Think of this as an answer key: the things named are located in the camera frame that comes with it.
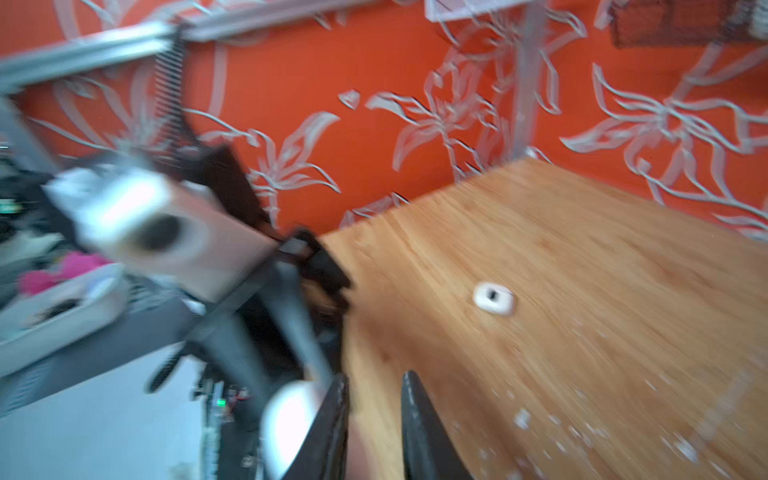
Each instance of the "orange wall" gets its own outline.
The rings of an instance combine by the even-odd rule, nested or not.
[[[14,2],[0,18],[0,55],[178,13],[158,0],[118,3],[100,19],[75,0]],[[682,95],[704,48],[618,50],[593,26],[597,9],[596,0],[551,6],[540,157],[768,238],[768,47],[725,49],[700,72],[712,85]],[[280,227],[322,233],[502,161],[520,22],[520,11],[503,12],[443,30],[420,2],[378,2],[191,45],[184,103],[198,133],[234,141]],[[151,61],[135,62],[30,88],[21,105],[59,154],[151,149],[152,83]]]

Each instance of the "wooden tabletop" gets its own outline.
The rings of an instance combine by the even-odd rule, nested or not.
[[[768,478],[765,245],[539,161],[323,240],[376,480],[403,478],[408,369],[477,480]]]

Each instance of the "wall-mounted basket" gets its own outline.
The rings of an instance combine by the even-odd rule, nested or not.
[[[768,0],[617,0],[617,48],[768,41]]]

